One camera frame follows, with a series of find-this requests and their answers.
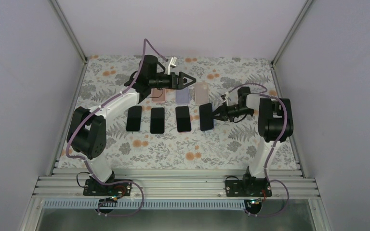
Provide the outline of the beige phone case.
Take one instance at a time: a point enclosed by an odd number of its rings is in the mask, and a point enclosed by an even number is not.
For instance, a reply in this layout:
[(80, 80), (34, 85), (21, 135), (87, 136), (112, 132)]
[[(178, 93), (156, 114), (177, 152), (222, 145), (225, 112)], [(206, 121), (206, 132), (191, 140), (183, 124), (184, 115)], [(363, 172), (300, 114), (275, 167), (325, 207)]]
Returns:
[(209, 87), (206, 82), (197, 82), (194, 86), (195, 103), (203, 105), (210, 102), (209, 100)]

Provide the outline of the black phone from pink case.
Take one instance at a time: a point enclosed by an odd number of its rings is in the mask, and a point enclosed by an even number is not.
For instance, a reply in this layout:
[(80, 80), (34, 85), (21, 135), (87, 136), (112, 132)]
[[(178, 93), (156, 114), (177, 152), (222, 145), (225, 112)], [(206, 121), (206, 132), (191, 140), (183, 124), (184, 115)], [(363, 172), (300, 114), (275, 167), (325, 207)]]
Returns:
[(151, 109), (150, 133), (163, 134), (165, 132), (165, 109), (156, 107)]

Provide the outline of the lilac phone case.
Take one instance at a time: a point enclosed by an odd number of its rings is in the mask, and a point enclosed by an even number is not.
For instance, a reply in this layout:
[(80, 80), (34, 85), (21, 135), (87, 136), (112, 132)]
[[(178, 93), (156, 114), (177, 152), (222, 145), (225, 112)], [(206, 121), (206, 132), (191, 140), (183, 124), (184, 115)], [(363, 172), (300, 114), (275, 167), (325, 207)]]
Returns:
[(189, 88), (184, 88), (175, 91), (175, 102), (178, 105), (189, 104), (190, 103), (190, 93)]

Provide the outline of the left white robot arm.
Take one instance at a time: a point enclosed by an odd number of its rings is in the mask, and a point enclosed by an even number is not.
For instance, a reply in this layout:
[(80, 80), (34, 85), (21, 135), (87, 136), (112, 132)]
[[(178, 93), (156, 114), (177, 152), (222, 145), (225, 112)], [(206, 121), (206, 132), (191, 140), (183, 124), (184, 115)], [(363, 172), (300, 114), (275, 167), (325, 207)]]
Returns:
[(153, 55), (144, 55), (138, 70), (124, 84), (125, 89), (104, 103), (91, 108), (75, 109), (67, 134), (66, 149), (73, 149), (77, 155), (67, 154), (71, 159), (80, 159), (90, 176), (97, 181), (96, 189), (103, 195), (113, 192), (115, 182), (113, 171), (101, 156), (106, 146), (106, 129), (121, 113), (138, 105), (152, 89), (182, 90), (196, 83), (196, 79), (184, 72), (171, 72), (176, 57), (166, 60), (166, 65)]

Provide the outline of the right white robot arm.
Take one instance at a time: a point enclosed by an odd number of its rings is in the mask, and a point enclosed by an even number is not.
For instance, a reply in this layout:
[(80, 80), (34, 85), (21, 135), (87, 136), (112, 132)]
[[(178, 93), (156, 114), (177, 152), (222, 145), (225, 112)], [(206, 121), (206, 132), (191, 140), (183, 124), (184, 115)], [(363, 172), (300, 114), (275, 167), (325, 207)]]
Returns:
[(268, 165), (273, 154), (293, 134), (291, 101), (289, 98), (279, 98), (265, 92), (252, 93), (247, 84), (241, 85), (236, 90), (237, 104), (228, 105), (230, 96), (228, 91), (221, 96), (222, 105), (215, 109), (211, 116), (216, 120), (233, 122), (236, 117), (253, 116), (255, 111), (258, 112), (259, 146), (240, 181), (242, 191), (248, 196), (253, 196), (260, 189), (266, 190), (270, 187)]

